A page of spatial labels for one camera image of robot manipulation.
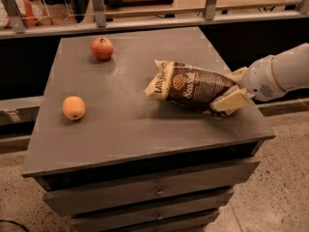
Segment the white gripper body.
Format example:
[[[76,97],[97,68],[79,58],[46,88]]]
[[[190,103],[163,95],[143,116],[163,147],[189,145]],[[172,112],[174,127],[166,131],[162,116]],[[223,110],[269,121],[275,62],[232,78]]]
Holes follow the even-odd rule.
[[[242,77],[243,86],[260,102],[282,98],[286,92],[277,83],[272,70],[274,56],[265,58],[251,64]]]

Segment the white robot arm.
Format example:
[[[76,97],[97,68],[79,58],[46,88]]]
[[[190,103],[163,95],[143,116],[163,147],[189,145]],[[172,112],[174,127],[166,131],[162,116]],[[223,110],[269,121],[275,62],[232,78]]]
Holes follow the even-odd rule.
[[[303,43],[277,55],[268,55],[227,75],[236,85],[210,103],[212,110],[227,115],[260,102],[284,97],[309,87],[309,44]]]

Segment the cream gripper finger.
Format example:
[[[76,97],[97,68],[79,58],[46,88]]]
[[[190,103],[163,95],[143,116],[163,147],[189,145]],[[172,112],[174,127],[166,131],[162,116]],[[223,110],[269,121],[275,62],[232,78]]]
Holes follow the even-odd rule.
[[[230,79],[234,85],[238,85],[238,87],[242,87],[243,77],[246,74],[247,70],[248,70],[247,67],[242,67],[240,69],[237,69],[236,71],[226,74],[226,77]]]
[[[245,88],[234,85],[228,89],[222,96],[217,97],[210,103],[212,110],[216,112],[224,112],[231,115],[240,108],[246,107],[254,95]]]

